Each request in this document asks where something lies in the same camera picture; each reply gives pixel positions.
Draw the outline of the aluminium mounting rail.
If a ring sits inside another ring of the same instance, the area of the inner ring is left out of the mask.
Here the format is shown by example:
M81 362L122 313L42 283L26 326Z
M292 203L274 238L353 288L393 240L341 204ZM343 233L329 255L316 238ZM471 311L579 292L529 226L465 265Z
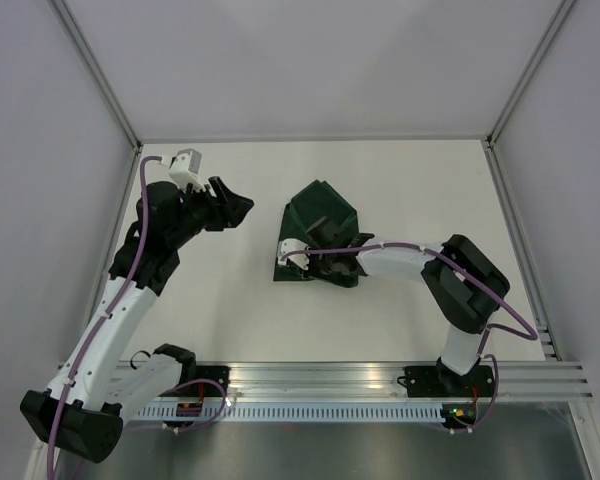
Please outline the aluminium mounting rail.
M230 362L228 392L245 402L397 402L401 362ZM499 361L500 402L591 402L577 362Z

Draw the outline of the left aluminium frame post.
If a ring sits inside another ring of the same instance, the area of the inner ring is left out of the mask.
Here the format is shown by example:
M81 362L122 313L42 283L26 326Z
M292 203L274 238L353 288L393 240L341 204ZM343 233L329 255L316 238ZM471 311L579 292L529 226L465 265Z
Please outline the left aluminium frame post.
M86 68L91 81L98 90L116 126L119 128L132 150L135 153L139 152L142 142L136 134L122 104L91 48L83 29L72 12L70 5L64 0L48 0L47 4L53 11L80 61Z

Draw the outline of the aluminium frame post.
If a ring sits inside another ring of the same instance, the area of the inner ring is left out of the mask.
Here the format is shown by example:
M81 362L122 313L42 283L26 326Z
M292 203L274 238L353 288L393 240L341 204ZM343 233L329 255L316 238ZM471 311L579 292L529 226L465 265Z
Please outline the aluminium frame post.
M47 4L53 11L80 61L86 68L91 81L98 90L116 126L119 128L132 150L135 153L139 152L142 142L136 134L122 104L91 48L83 29L72 12L70 5L64 0L48 0Z
M546 28L544 29L540 40L535 46L530 58L523 68L521 75L516 80L513 90L507 97L503 108L497 116L493 127L484 137L482 144L485 149L492 149L497 140L502 136L523 95L533 81L545 58L561 34L564 25L567 23L578 4L578 0L561 0L558 3L557 8L552 14Z

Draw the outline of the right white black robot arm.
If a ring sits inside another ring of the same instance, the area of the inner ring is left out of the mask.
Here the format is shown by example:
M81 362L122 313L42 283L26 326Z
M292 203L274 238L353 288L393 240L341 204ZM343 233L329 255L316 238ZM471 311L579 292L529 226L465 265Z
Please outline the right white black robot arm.
M438 359L439 388L458 395L472 381L496 298L510 291L506 276L466 236L424 245L387 240L372 233L346 235L327 217L307 232L308 242L278 243L277 265L303 280L355 286L361 277L392 276L423 283L449 323Z

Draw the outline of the dark green cloth napkin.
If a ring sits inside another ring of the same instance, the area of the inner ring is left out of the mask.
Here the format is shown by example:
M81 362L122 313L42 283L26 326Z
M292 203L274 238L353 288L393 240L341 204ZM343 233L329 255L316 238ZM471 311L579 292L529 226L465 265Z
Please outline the dark green cloth napkin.
M326 234L315 240L309 235L316 223L324 218L333 224ZM357 210L349 204L327 181L314 180L285 205L278 241L296 239L309 249L336 249L351 244L359 234ZM303 270L290 259L285 266L274 261L274 282L326 281L343 288L358 285L359 277L333 271L329 262L335 255L309 256L309 269Z

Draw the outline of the right aluminium frame post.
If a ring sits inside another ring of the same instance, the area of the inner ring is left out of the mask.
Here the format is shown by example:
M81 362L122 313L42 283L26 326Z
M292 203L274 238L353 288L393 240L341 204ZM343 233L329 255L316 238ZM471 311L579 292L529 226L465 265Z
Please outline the right aluminium frame post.
M546 28L544 29L540 40L535 46L530 58L523 68L521 75L516 80L513 90L507 97L503 108L497 116L493 127L484 137L482 144L485 149L492 149L497 140L502 136L523 95L533 81L545 58L561 34L564 25L567 23L578 4L578 0L561 0L558 3L557 8L552 14Z

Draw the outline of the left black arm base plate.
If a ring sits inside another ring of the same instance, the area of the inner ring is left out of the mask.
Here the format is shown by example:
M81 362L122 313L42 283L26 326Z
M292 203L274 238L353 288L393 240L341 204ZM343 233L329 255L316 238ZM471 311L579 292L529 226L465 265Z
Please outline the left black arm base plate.
M197 367L195 379L212 380L226 389L229 386L229 375L230 367L228 365L202 365ZM222 397L218 388L208 383L197 383L184 387L179 391L179 395L197 400Z

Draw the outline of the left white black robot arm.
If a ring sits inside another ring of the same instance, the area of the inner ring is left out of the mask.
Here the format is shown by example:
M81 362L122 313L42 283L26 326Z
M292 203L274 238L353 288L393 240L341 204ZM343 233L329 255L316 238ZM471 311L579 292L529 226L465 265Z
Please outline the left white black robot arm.
M100 463L126 424L163 393L186 396L198 384L194 352L165 343L119 385L114 370L140 322L180 264L178 251L199 233L238 227L253 200L217 176L196 191L171 181L144 183L137 219L109 269L100 306L69 359L42 391L25 393L20 411L51 450Z

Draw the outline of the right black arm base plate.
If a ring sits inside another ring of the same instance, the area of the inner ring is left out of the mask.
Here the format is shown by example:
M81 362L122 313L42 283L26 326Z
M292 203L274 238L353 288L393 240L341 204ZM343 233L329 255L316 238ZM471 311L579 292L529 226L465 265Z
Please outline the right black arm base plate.
M401 383L409 398L491 397L495 391L493 369L477 365L460 376L442 365L408 365L403 368Z

